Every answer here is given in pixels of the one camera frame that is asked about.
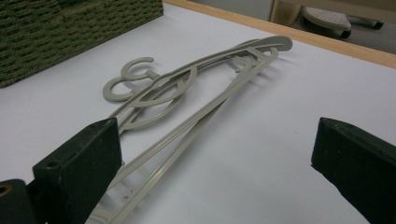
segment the curved hook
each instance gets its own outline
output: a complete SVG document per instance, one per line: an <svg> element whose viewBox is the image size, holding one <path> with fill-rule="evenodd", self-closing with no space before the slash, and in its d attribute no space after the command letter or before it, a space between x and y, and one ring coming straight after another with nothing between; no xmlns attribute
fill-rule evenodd
<svg viewBox="0 0 396 224"><path fill-rule="evenodd" d="M112 92L111 90L119 83L124 82L124 81L135 81L135 80L141 80L144 78L149 78L151 80L154 80L155 78L159 77L160 75L156 74L155 72L148 70L144 74L131 74L129 72L129 69L134 66L137 63L152 63L154 62L154 59L151 57L142 57L142 58L137 58L134 60L131 60L127 64L125 64L121 68L121 76L120 77L115 77L107 82L107 84L103 87L103 96L105 99L108 101L125 101L132 97L133 95L137 94L140 92L139 89L131 89L131 91L126 92L126 93L121 93L117 94Z"/></svg>
<svg viewBox="0 0 396 224"><path fill-rule="evenodd" d="M168 89L174 87L175 83L170 83L170 85L164 87L161 91L155 92L155 94L150 95L149 99L153 100L155 98L157 98L159 95L161 95L163 92L167 91ZM177 80L177 87L181 88L184 84L183 79L179 78ZM181 98L182 95L179 95L177 98L175 98L171 104L169 104L162 112L160 112L159 114L149 118L149 119L143 119L143 120L139 120L139 121L133 121L134 118L141 113L145 108L139 108L139 110L136 111L135 114L131 115L131 117L125 122L122 123L120 126L120 130L124 131L124 130L132 130L132 129L138 129L138 128L142 128L142 127L146 127L156 121L158 121L159 119L162 119L163 117L165 117L169 112L171 112L179 103L179 100Z"/></svg>
<svg viewBox="0 0 396 224"><path fill-rule="evenodd" d="M172 94L169 94L163 98L160 99L154 99L151 101L132 101L131 103L128 104L130 107L147 107L147 106L152 106L152 105L160 105L166 102L169 102L171 100L174 100L181 94L183 94L193 83L193 81L196 79L198 73L198 68L196 64L193 64L190 69L190 74L188 75L188 79L186 83L181 88L178 88L177 91L175 91Z"/></svg>

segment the green basket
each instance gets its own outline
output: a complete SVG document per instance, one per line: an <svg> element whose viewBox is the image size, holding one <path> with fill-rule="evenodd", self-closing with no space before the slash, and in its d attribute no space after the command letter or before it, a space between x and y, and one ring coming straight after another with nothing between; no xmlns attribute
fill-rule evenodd
<svg viewBox="0 0 396 224"><path fill-rule="evenodd" d="M161 15L162 0L0 1L0 87Z"/></svg>

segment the wicker basket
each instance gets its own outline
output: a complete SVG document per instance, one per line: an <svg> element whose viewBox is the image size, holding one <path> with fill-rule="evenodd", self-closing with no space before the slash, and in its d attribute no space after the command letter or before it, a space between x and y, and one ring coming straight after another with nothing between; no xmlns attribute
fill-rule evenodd
<svg viewBox="0 0 396 224"><path fill-rule="evenodd" d="M162 0L0 1L0 87L162 14Z"/></svg>

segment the white surface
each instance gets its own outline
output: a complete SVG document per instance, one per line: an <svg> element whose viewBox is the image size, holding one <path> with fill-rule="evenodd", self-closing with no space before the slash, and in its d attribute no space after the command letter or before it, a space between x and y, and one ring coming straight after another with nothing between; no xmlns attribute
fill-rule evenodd
<svg viewBox="0 0 396 224"><path fill-rule="evenodd" d="M102 87L128 61L153 56L160 74L271 34L165 5L165 15L75 58L0 89L0 179L31 168L118 105ZM183 106L121 139L129 161L225 88L224 64L200 74ZM125 223L367 223L310 157L320 117L357 125L396 145L396 71L294 42L227 101ZM136 186L149 165L134 177Z"/></svg>

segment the hole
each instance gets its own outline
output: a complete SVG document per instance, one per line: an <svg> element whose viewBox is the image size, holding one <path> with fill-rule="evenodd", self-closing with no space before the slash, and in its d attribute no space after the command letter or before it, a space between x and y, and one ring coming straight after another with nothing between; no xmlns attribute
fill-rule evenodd
<svg viewBox="0 0 396 224"><path fill-rule="evenodd" d="M124 81L117 83L115 86L113 86L111 91L114 94L124 94L130 92L132 88L136 88L136 86L130 81Z"/></svg>
<svg viewBox="0 0 396 224"><path fill-rule="evenodd" d="M50 161L50 162L47 164L47 169L52 169L52 168L54 168L54 167L57 166L57 165L59 165L59 162L58 162L58 161Z"/></svg>
<svg viewBox="0 0 396 224"><path fill-rule="evenodd" d="M0 186L0 197L8 194L12 190L12 186L10 185L1 185Z"/></svg>

